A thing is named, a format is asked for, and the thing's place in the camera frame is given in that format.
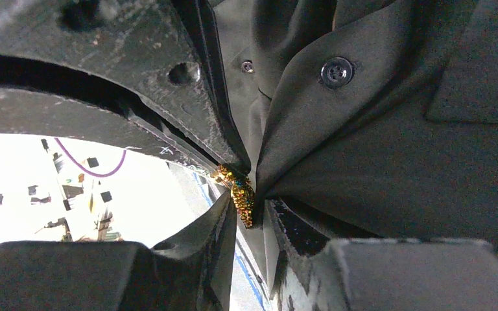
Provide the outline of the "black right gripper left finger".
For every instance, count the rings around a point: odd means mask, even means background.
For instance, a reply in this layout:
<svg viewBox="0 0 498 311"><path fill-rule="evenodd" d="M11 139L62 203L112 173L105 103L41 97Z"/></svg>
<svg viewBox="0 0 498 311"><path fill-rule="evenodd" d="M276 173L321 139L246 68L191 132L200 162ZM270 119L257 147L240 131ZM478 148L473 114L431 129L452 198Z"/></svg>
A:
<svg viewBox="0 0 498 311"><path fill-rule="evenodd" d="M227 310L237 212L223 194L148 248L138 242L0 244L0 310Z"/></svg>

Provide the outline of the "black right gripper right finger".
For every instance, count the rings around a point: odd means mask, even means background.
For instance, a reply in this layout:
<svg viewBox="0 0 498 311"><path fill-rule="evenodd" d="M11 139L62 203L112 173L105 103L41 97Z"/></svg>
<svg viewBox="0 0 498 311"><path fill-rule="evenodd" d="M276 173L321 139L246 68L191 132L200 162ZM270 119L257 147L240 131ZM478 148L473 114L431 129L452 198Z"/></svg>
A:
<svg viewBox="0 0 498 311"><path fill-rule="evenodd" d="M498 310L498 257L482 240L330 238L265 204L278 310Z"/></svg>

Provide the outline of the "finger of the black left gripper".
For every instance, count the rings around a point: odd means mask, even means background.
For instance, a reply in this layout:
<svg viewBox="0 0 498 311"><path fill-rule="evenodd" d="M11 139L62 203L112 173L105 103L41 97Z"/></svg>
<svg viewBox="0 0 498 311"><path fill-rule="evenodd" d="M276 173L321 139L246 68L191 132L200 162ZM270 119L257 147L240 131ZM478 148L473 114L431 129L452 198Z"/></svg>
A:
<svg viewBox="0 0 498 311"><path fill-rule="evenodd" d="M195 172L211 172L217 167L164 125L154 126L135 115L122 116L48 93L0 88L0 133L46 135L130 147Z"/></svg>
<svg viewBox="0 0 498 311"><path fill-rule="evenodd" d="M206 1L0 1L0 88L135 115L250 171Z"/></svg>

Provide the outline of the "gold leaf brooch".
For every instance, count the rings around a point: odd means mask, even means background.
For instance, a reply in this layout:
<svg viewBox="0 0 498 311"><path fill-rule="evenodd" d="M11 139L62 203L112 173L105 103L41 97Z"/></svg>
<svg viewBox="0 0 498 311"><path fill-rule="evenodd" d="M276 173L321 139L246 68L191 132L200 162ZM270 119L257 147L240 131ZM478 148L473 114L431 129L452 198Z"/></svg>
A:
<svg viewBox="0 0 498 311"><path fill-rule="evenodd" d="M241 222L245 228L253 228L255 192L248 176L239 174L226 165L219 165L211 174L211 178L215 183L223 184L230 189L230 196Z"/></svg>

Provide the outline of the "black shirt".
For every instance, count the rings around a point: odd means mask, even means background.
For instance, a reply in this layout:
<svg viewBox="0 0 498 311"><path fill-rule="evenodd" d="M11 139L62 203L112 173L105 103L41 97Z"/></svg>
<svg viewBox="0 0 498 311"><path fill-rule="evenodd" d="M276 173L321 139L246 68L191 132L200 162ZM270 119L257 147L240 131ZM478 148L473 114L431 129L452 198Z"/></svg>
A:
<svg viewBox="0 0 498 311"><path fill-rule="evenodd" d="M213 1L256 203L498 252L498 1Z"/></svg>

